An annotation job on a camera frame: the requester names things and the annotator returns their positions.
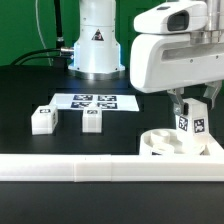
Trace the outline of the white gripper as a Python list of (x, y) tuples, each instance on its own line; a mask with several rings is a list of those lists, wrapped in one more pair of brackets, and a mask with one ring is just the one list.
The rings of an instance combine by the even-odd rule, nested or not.
[(131, 84), (145, 93), (170, 89), (173, 112), (182, 115), (180, 87), (206, 83), (212, 110), (224, 79), (224, 0), (167, 1), (137, 15), (134, 29)]

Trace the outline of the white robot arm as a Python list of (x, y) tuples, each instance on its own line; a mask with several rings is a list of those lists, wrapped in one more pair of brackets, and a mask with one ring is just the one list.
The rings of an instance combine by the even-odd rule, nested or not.
[[(167, 0), (134, 18), (130, 82), (144, 93), (166, 91), (174, 112), (185, 114), (187, 86), (205, 84), (214, 107), (224, 81), (224, 0)], [(86, 79), (122, 71), (115, 39), (115, 0), (80, 1), (80, 37), (69, 68)]]

